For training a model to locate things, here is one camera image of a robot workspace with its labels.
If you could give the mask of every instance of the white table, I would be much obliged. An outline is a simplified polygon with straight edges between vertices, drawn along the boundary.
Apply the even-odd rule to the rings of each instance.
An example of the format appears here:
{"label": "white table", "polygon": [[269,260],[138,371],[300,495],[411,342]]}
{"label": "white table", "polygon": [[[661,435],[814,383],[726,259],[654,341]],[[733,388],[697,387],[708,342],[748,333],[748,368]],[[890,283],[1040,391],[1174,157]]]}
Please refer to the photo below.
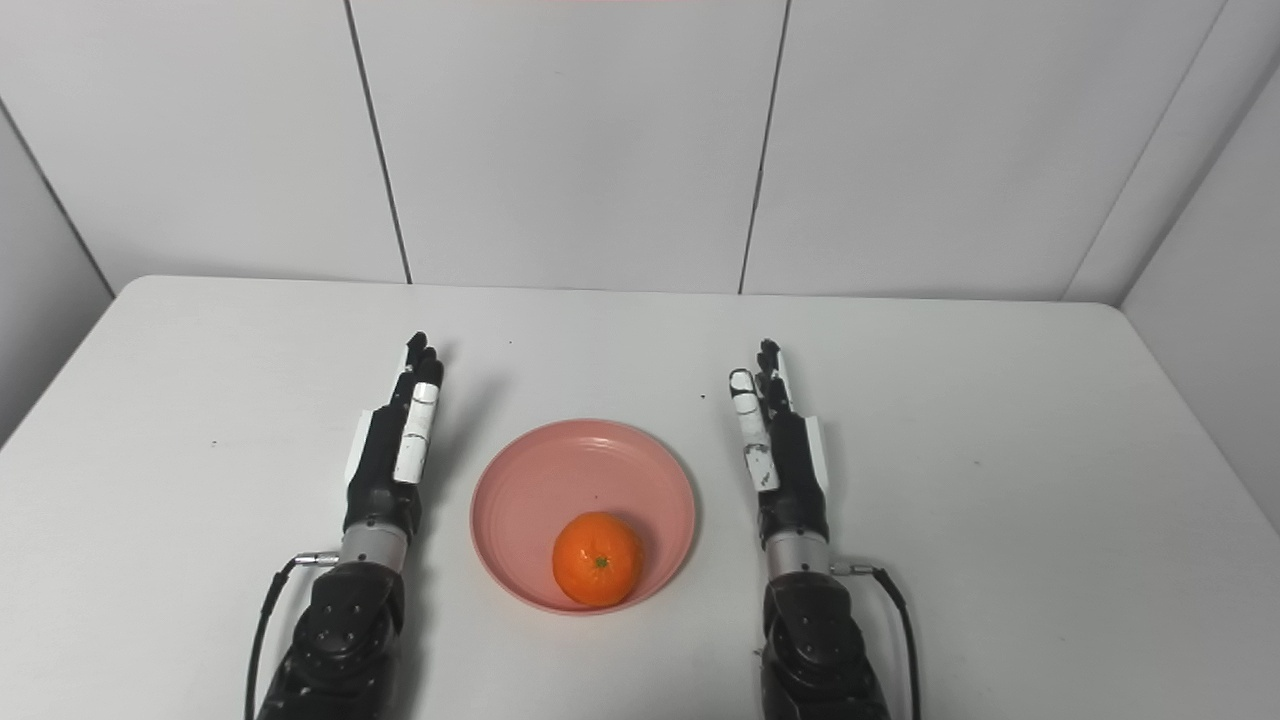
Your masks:
{"label": "white table", "polygon": [[[764,336],[823,419],[835,548],[913,605],[928,717],[1280,715],[1280,538],[1115,310],[147,278],[0,452],[0,717],[238,717],[268,580],[337,543],[358,411],[419,328],[448,370],[401,717],[759,716],[726,386]],[[488,460],[573,416],[660,438],[699,503],[676,579],[598,618],[511,598],[467,530]],[[904,719],[896,616],[852,591]]]}

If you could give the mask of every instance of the orange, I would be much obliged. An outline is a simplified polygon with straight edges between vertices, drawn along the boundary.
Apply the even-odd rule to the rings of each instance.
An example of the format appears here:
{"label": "orange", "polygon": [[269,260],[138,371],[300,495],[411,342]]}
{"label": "orange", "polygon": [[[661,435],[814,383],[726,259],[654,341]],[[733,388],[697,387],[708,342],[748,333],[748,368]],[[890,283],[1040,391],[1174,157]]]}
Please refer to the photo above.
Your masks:
{"label": "orange", "polygon": [[570,598],[593,607],[622,602],[640,579],[640,536],[608,512],[573,518],[556,538],[552,574]]}

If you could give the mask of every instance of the white wall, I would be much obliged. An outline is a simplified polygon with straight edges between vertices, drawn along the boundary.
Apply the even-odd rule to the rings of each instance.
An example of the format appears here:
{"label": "white wall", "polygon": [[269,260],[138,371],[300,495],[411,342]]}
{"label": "white wall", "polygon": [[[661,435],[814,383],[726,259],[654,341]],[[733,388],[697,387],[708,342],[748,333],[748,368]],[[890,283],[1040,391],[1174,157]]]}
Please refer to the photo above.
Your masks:
{"label": "white wall", "polygon": [[[352,0],[417,282],[1116,301],[1275,0]],[[402,282],[342,0],[0,3],[115,287]],[[748,264],[744,268],[744,258]]]}
{"label": "white wall", "polygon": [[1280,528],[1280,74],[1124,311]]}
{"label": "white wall", "polygon": [[110,302],[0,113],[0,445]]}
{"label": "white wall", "polygon": [[415,281],[735,292],[783,6],[355,4]]}
{"label": "white wall", "polygon": [[337,0],[0,3],[0,96],[116,290],[404,281]]}
{"label": "white wall", "polygon": [[797,1],[745,290],[1059,300],[1084,264],[1073,299],[1115,301],[1277,28],[1260,0]]}

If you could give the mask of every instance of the black cable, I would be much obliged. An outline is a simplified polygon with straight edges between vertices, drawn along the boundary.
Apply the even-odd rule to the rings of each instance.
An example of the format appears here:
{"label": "black cable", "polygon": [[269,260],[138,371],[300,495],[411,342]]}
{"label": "black cable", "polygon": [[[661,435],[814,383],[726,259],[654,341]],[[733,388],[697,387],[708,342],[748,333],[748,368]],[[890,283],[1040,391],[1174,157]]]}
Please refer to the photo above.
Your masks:
{"label": "black cable", "polygon": [[884,588],[884,594],[893,601],[899,616],[902,618],[902,635],[906,638],[906,666],[911,678],[911,720],[920,720],[920,669],[915,657],[915,633],[911,632],[911,616],[906,611],[906,598],[902,591],[897,589],[893,579],[888,577],[888,570],[876,568],[872,577]]}
{"label": "black cable", "polygon": [[262,598],[262,612],[257,618],[257,630],[253,633],[253,650],[248,653],[248,680],[244,687],[244,720],[253,720],[253,696],[257,694],[257,662],[262,655],[262,639],[266,637],[266,623],[271,619],[275,602],[280,600],[284,583],[289,580],[289,573],[297,566],[297,559],[289,559],[284,568],[271,578],[271,587]]}

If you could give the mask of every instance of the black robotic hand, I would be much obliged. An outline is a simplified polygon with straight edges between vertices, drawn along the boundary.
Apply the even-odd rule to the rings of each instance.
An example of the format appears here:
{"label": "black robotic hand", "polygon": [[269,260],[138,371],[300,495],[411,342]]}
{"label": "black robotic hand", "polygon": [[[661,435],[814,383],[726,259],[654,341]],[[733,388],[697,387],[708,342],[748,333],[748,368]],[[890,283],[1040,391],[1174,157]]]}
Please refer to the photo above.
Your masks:
{"label": "black robotic hand", "polygon": [[422,518],[417,483],[430,447],[444,365],[426,336],[408,342],[390,401],[369,420],[347,486],[338,553],[296,557],[276,574],[262,606],[250,664],[246,719],[266,618],[294,564],[333,565],[311,587],[311,605],[262,701],[259,720],[376,720],[390,706],[404,624],[404,556]]}
{"label": "black robotic hand", "polygon": [[744,455],[759,498],[764,591],[760,687],[768,720],[888,720],[849,591],[831,575],[817,420],[795,411],[786,365],[765,340],[759,373],[730,375]]}

